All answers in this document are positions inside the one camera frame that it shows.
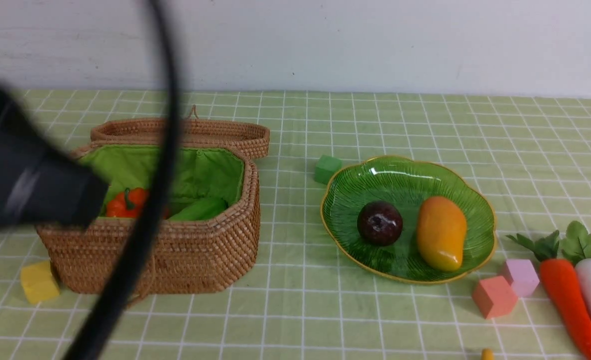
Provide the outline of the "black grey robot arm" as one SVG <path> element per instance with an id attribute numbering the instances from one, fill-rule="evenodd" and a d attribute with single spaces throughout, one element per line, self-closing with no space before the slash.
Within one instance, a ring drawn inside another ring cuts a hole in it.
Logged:
<path id="1" fill-rule="evenodd" d="M 0 230 L 28 224 L 87 228 L 101 213 L 108 187 L 44 139 L 0 87 Z"/>

